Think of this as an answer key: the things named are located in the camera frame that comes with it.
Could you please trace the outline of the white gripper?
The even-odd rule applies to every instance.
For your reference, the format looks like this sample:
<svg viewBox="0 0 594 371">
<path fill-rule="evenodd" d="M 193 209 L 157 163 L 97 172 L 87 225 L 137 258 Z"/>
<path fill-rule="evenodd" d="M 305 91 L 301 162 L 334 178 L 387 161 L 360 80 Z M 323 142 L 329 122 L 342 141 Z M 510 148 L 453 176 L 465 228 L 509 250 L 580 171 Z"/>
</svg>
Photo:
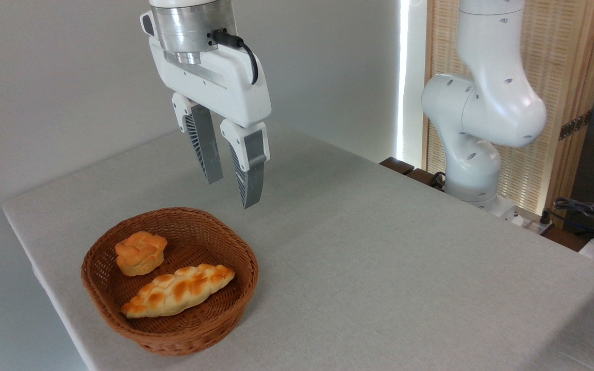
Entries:
<svg viewBox="0 0 594 371">
<path fill-rule="evenodd" d="M 208 183 L 223 178 L 211 110 L 228 119 L 222 121 L 221 133 L 229 142 L 243 208 L 257 204 L 264 164 L 270 159 L 267 129 L 261 121 L 270 116 L 271 101 L 261 62 L 257 61 L 253 85 L 250 58 L 243 50 L 221 45 L 202 52 L 200 64 L 182 65 L 156 38 L 148 41 L 160 78 L 175 91 L 172 104 L 178 127 L 188 134 Z"/>
</svg>

